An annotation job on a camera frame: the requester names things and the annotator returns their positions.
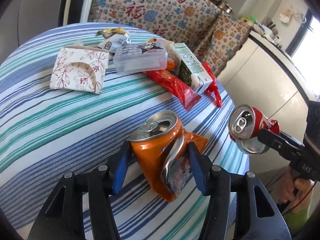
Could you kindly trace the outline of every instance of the white floral box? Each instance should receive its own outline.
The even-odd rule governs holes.
[[[101,94],[109,52],[86,46],[66,46],[54,63],[50,88]]]

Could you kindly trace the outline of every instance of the human hand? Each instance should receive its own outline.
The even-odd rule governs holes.
[[[285,173],[283,174],[277,186],[279,200],[282,203],[287,203],[288,201],[291,202],[289,205],[289,209],[296,206],[306,196],[306,194],[308,194],[309,190],[314,184],[314,181],[310,179],[298,178],[294,181],[291,177],[291,170],[292,168],[290,166],[286,168]],[[293,194],[294,188],[301,191],[301,193],[296,197]],[[306,209],[311,203],[312,193],[313,192],[310,192],[309,195],[291,211],[291,213],[297,214],[300,211]]]

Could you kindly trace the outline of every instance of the transparent plastic box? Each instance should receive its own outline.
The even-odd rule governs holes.
[[[126,44],[117,49],[113,63],[118,73],[136,73],[167,67],[168,53],[159,41]]]

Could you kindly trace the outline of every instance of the striped tablecloth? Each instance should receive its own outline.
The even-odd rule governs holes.
[[[208,138],[204,154],[213,163],[235,173],[248,169],[247,156],[228,136],[227,119],[234,105],[221,85],[223,108],[203,96],[189,112],[143,74],[118,75],[112,62],[102,95],[49,89],[62,46],[77,40],[98,44],[102,37],[95,37],[95,32],[115,26],[119,25],[86,23],[47,31],[0,66],[0,207],[24,238],[65,171],[87,172],[104,163],[144,120],[161,110],[174,111],[187,131]],[[132,42],[155,36],[124,28]],[[92,239],[88,194],[83,198],[86,238]],[[191,179],[168,203],[151,190],[136,162],[129,166],[119,195],[111,196],[121,239],[197,239],[208,202]]]

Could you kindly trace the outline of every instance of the window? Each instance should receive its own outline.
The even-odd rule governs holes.
[[[307,32],[292,60],[311,90],[320,95],[320,23],[312,17]]]

